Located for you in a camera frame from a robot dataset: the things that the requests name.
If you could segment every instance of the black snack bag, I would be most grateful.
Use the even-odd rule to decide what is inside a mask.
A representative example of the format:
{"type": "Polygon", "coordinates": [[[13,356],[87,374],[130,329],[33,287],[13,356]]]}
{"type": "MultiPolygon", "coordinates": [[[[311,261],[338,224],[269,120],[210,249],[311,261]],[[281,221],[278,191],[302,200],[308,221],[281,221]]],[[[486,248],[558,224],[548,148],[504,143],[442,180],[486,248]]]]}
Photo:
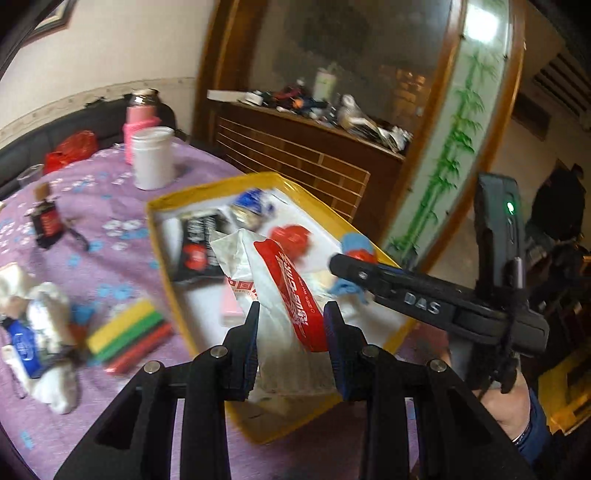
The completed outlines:
{"type": "Polygon", "coordinates": [[[189,284],[204,278],[223,278],[224,273],[209,244],[209,229],[223,232],[226,220],[218,210],[191,212],[181,216],[183,247],[173,281],[189,284]]]}

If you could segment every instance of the black jacket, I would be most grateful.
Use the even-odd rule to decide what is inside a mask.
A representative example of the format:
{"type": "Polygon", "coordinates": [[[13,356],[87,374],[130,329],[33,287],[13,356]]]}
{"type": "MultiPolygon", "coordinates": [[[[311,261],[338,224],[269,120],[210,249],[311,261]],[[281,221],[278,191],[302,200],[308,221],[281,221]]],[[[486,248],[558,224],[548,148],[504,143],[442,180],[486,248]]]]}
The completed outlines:
{"type": "Polygon", "coordinates": [[[557,168],[538,189],[531,221],[554,240],[568,240],[581,233],[585,189],[570,170],[557,168]]]}

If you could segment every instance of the black sofa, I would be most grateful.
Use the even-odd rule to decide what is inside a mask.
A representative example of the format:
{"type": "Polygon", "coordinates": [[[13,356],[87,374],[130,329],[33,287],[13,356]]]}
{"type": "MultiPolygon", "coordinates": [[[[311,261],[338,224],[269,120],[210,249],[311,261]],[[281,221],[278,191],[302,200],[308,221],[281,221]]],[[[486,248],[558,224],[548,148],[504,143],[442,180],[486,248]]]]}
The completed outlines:
{"type": "MultiPolygon", "coordinates": [[[[97,100],[82,110],[65,115],[53,122],[17,138],[0,150],[0,200],[18,190],[17,176],[31,165],[45,163],[45,155],[70,135],[81,130],[95,133],[99,148],[123,141],[126,98],[105,102],[97,100]]],[[[177,128],[173,110],[161,103],[157,108],[161,125],[177,128]]]]}

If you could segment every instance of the silver screw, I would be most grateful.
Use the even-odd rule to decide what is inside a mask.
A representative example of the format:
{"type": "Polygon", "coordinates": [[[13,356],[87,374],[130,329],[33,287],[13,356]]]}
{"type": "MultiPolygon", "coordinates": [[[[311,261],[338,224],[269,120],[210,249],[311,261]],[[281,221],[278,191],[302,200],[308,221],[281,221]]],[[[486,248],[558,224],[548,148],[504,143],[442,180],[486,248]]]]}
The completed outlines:
{"type": "Polygon", "coordinates": [[[155,374],[158,370],[160,370],[160,362],[156,360],[150,360],[144,365],[144,372],[147,374],[155,374]]]}
{"type": "Polygon", "coordinates": [[[361,349],[361,355],[366,356],[368,358],[375,358],[379,355],[379,347],[375,345],[365,345],[361,349]]]}
{"type": "Polygon", "coordinates": [[[429,366],[431,367],[431,370],[436,371],[439,374],[447,370],[447,363],[439,359],[431,360],[429,366]]]}
{"type": "Polygon", "coordinates": [[[228,349],[226,347],[224,347],[223,345],[216,345],[215,347],[213,347],[209,351],[209,353],[214,358],[221,358],[221,357],[226,356],[228,354],[228,349]]]}

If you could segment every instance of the floral tablecloth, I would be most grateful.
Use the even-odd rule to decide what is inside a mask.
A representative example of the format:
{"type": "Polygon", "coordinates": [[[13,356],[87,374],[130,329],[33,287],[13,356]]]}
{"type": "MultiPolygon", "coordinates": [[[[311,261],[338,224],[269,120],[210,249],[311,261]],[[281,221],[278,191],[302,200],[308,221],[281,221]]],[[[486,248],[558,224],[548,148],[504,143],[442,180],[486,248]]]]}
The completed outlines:
{"type": "MultiPolygon", "coordinates": [[[[145,202],[154,197],[240,174],[230,164],[189,145],[176,142],[174,154],[180,176],[156,192],[134,186],[124,152],[115,146],[88,160],[47,175],[63,218],[90,242],[83,252],[66,234],[52,249],[36,247],[26,213],[33,203],[33,186],[7,200],[0,213],[0,267],[17,262],[39,281],[52,281],[72,303],[90,306],[91,329],[118,304],[148,295],[167,311],[163,288],[145,223],[145,202]]],[[[190,360],[183,340],[175,335],[150,355],[165,365],[190,360]]],[[[20,399],[8,367],[0,362],[0,423],[23,459],[41,480],[53,478],[61,463],[86,430],[107,407],[126,378],[106,375],[100,366],[78,370],[80,402],[70,414],[59,416],[31,398],[20,399]]],[[[182,410],[177,415],[176,432],[182,410]]],[[[364,415],[358,407],[341,404],[297,432],[265,446],[248,443],[228,421],[232,476],[236,479],[355,479],[362,442],[364,415]]],[[[411,436],[411,461],[417,456],[411,436]]],[[[172,478],[178,478],[175,435],[172,478]]]]}

